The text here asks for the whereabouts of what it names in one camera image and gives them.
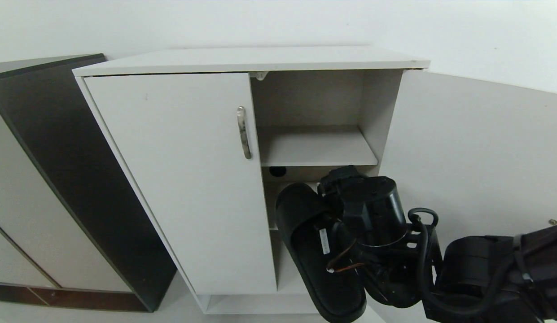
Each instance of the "cabinet shelf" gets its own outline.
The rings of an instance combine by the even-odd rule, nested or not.
[[[356,126],[258,127],[257,132],[263,167],[377,165]]]

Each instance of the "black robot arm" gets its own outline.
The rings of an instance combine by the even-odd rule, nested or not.
[[[438,215],[412,209],[408,223],[392,179],[346,166],[322,178],[319,195],[338,218],[331,234],[376,301],[404,308],[422,300],[426,317],[441,323],[557,319],[557,226],[516,237],[464,237],[442,258]],[[432,222],[423,223],[421,214]]]

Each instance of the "floor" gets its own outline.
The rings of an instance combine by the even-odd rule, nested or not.
[[[155,313],[57,309],[0,302],[0,323],[325,323],[319,315],[204,315],[176,274]],[[383,323],[367,307],[356,323]]]

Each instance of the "metal handle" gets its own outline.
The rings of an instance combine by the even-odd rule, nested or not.
[[[246,109],[239,106],[237,110],[237,119],[239,121],[239,133],[241,135],[241,143],[243,145],[244,158],[251,159],[250,147],[248,147],[248,136],[246,135]]]

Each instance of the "black slipper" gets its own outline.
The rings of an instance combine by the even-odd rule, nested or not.
[[[366,309],[356,270],[330,273],[328,262],[342,250],[330,237],[334,219],[323,200],[303,183],[287,186],[276,199],[276,225],[316,309],[330,323],[350,323]],[[340,259],[337,266],[349,266]]]

